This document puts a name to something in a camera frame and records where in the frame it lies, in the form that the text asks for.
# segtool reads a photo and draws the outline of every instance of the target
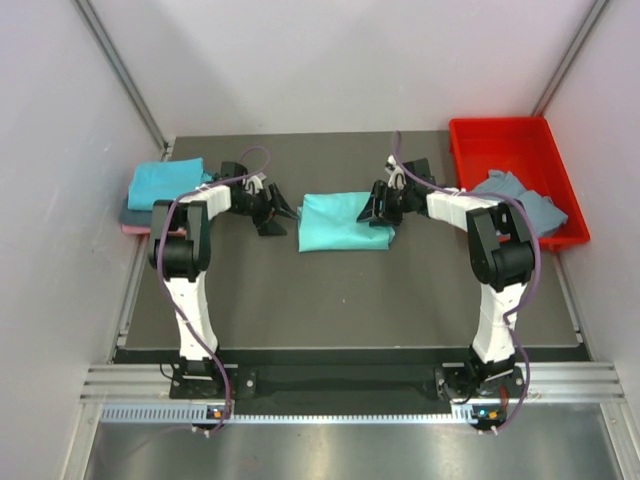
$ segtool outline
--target stack of folded cloth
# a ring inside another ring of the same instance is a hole
[[[138,165],[120,210],[122,231],[132,235],[148,234],[156,200],[174,200],[212,180],[204,171],[202,158]]]

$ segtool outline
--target gray cloth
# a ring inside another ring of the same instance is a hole
[[[511,172],[504,173],[500,170],[489,170],[489,178],[473,189],[477,193],[499,193],[509,197],[518,198],[527,191],[520,180]]]
[[[511,172],[489,170],[489,178],[473,191],[500,193],[519,200],[539,237],[552,236],[569,219],[566,213],[553,204],[551,198],[543,197],[534,190],[526,190]]]

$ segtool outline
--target metal frame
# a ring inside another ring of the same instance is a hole
[[[629,405],[607,403],[600,408],[623,477],[640,478],[640,436]]]
[[[140,115],[142,122],[147,127],[149,134],[161,149],[166,149],[168,142],[165,136],[162,134],[160,127],[153,118],[149,107],[133,81],[129,70],[125,66],[122,57],[120,57],[118,50],[111,40],[111,37],[104,28],[95,8],[89,0],[71,0],[71,2],[78,10],[78,13],[87,25],[87,28],[89,28],[93,34],[93,38],[100,47],[100,50],[105,54],[109,65],[118,78],[120,85],[122,85],[122,88],[127,93],[133,107]]]
[[[564,52],[564,55],[560,59],[560,63],[551,75],[551,78],[547,82],[540,98],[536,102],[536,106],[533,108],[533,112],[531,116],[543,116],[549,104],[553,100],[556,92],[560,88],[560,85],[564,82],[567,74],[571,70],[571,67],[578,58],[578,55],[584,48],[587,40],[593,33],[596,25],[602,18],[602,14],[604,13],[606,7],[609,5],[611,0],[595,0],[587,15],[584,17],[582,22],[580,23],[580,27],[578,31],[574,35],[573,39],[569,43],[567,50]]]
[[[93,365],[82,388],[80,402],[224,405],[222,400],[170,400],[170,387],[170,381],[162,376],[158,365]],[[612,363],[557,362],[531,364],[531,384],[525,402],[621,403],[625,399]]]
[[[126,91],[134,108],[140,115],[149,134],[164,150],[165,159],[171,147],[153,118],[144,98],[131,74],[117,52],[110,36],[90,0],[71,0],[77,8],[96,43],[105,54],[121,86]],[[584,48],[587,39],[610,3],[610,0],[595,0],[576,32],[557,68],[543,90],[532,115],[543,115],[565,80],[570,68]],[[113,353],[124,346],[133,305],[144,264],[146,242],[138,244],[132,264],[129,283],[126,287],[119,322],[109,344]],[[563,293],[569,311],[581,339],[580,312],[571,293],[570,282],[557,259],[556,270],[561,279]],[[611,437],[615,454],[625,478],[640,475],[640,441],[631,418],[624,393],[615,368],[611,363],[533,363],[530,394],[527,404],[534,403],[598,403],[601,405],[605,423]],[[221,400],[180,401],[168,398],[170,382],[160,375],[157,365],[95,365],[89,369],[82,389],[75,435],[64,464],[61,478],[83,478],[88,465],[98,423],[105,421],[142,421],[142,409],[151,415],[166,415],[168,423],[193,418],[202,420],[202,409],[220,407]],[[426,415],[246,415],[234,414],[230,423],[468,423],[468,407],[453,406],[450,413]]]

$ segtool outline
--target red plastic tray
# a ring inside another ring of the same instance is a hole
[[[558,251],[589,241],[589,230],[571,188],[547,121],[542,117],[456,118],[449,123],[459,186],[472,190],[489,170],[512,172],[525,188],[551,197],[569,215],[540,246]]]

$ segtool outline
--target dark gray table surface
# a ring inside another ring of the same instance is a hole
[[[448,132],[404,134],[403,158],[427,157],[439,183],[455,185]],[[181,137],[173,159],[203,157],[206,168],[264,145],[290,205],[305,193],[369,191],[385,178],[390,133]],[[247,159],[258,167],[259,153]],[[259,237],[251,219],[223,214],[212,226],[206,285],[211,322],[225,348],[456,347],[475,335],[480,285],[466,234],[407,215],[387,252],[298,253],[296,223],[286,237]],[[527,346],[577,344],[553,258],[545,253],[537,297],[520,315]],[[126,347],[179,347],[173,311],[155,271],[144,267]]]

